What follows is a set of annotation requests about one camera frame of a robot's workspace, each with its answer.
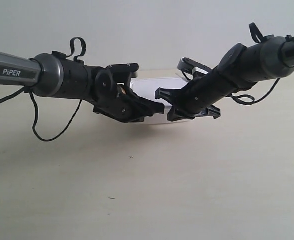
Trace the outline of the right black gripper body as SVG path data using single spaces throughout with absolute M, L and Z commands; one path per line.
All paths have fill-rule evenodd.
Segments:
M 221 99 L 216 93 L 214 95 L 206 95 L 200 91 L 194 93 L 182 88 L 179 96 L 174 100 L 167 100 L 171 104 L 171 109 L 167 114 L 167 120 L 169 122 L 177 122 L 180 120 L 194 120 L 195 118 L 208 117 L 205 116 L 206 108 L 214 105 L 216 101 Z

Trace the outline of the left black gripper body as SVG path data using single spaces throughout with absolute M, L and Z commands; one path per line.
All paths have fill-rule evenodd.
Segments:
M 95 83 L 93 94 L 93 112 L 98 115 L 121 123 L 131 123 L 132 113 L 141 113 L 134 102 L 138 95 L 123 85 Z

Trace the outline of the left grey black robot arm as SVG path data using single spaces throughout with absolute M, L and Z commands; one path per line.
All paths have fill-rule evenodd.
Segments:
M 94 113 L 121 123 L 141 123 L 165 112 L 163 103 L 132 90 L 138 70 L 137 63 L 89 66 L 57 51 L 30 59 L 0 52 L 0 85 L 24 86 L 43 98 L 83 100 Z

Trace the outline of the right grey black robot arm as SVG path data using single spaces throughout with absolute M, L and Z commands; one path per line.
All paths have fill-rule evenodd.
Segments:
M 246 47 L 233 46 L 213 69 L 194 76 L 181 89 L 158 88 L 156 99 L 171 104 L 169 122 L 221 116 L 215 103 L 235 93 L 252 89 L 257 83 L 280 80 L 294 72 L 294 37 L 267 36 L 263 42 Z

